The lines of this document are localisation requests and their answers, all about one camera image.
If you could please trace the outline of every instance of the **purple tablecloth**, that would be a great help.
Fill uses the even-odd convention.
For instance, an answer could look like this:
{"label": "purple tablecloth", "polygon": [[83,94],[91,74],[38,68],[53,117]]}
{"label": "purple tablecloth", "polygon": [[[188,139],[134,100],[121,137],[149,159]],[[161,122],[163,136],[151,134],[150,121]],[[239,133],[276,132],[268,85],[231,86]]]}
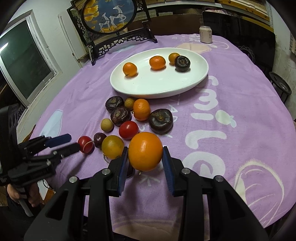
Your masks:
{"label": "purple tablecloth", "polygon": [[[183,94],[149,100],[151,110],[168,108],[174,116],[172,131],[161,141],[172,157],[201,176],[223,175],[261,224],[272,224],[296,201],[296,133],[289,112],[259,68],[224,38],[213,36],[210,45],[202,44],[198,34],[157,39],[157,44],[122,44],[95,66],[83,67],[48,106],[32,137],[92,138],[110,116],[105,101],[118,95],[109,78],[121,61],[153,48],[191,49],[208,61],[209,74]],[[146,122],[138,125],[151,131]],[[118,128],[111,134],[118,135]],[[107,166],[98,149],[89,156],[77,153],[62,160],[49,182],[58,188],[70,176],[90,177]],[[127,180],[122,197],[110,198],[113,230],[139,240],[176,240],[181,203],[182,198],[170,196],[160,163]]]}

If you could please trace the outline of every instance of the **person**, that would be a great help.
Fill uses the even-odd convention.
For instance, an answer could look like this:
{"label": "person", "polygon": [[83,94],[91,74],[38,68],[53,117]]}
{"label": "person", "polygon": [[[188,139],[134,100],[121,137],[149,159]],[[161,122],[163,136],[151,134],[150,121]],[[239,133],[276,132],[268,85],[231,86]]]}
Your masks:
{"label": "person", "polygon": [[[27,229],[34,221],[34,217],[28,217],[19,204],[19,199],[26,198],[25,196],[20,195],[11,184],[8,184],[6,191],[8,206],[0,207],[1,240],[21,241]],[[39,213],[41,211],[41,206],[37,183],[32,183],[28,187],[28,191],[30,195],[28,201],[32,205],[34,213]]]}

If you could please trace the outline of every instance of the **beverage can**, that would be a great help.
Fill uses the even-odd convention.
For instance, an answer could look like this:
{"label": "beverage can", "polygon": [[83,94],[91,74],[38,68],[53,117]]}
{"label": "beverage can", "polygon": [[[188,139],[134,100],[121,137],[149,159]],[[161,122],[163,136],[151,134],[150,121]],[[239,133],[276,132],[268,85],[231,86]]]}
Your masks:
{"label": "beverage can", "polygon": [[205,44],[213,43],[211,27],[200,26],[200,41]]}

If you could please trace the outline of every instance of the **cable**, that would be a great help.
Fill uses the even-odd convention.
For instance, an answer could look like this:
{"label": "cable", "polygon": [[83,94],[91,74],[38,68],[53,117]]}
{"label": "cable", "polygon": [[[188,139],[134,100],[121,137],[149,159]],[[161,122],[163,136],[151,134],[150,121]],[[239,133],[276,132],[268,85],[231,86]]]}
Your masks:
{"label": "cable", "polygon": [[49,190],[53,190],[52,188],[50,188],[49,187],[49,185],[48,185],[48,187],[45,185],[45,183],[44,183],[44,179],[42,179],[42,183],[43,183],[43,186],[45,186],[47,189],[49,189]]}

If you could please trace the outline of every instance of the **orange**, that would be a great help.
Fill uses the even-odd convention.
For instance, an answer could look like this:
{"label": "orange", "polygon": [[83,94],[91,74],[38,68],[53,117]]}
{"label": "orange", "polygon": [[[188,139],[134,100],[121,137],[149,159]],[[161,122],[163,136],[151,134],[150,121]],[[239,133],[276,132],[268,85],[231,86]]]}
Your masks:
{"label": "orange", "polygon": [[128,62],[128,63],[124,64],[122,71],[124,72],[124,74],[126,76],[132,77],[132,76],[136,75],[138,68],[133,63]]}
{"label": "orange", "polygon": [[175,58],[177,58],[179,56],[178,53],[171,53],[169,56],[168,56],[168,60],[170,62],[171,65],[175,65]]}
{"label": "orange", "polygon": [[149,60],[149,64],[154,70],[163,69],[165,67],[165,59],[161,56],[154,56]]}
{"label": "orange", "polygon": [[138,121],[145,121],[150,115],[150,105],[145,99],[137,99],[133,104],[133,116]]}
{"label": "orange", "polygon": [[148,172],[153,170],[163,157],[161,140],[153,133],[135,135],[128,147],[128,158],[133,168]]}

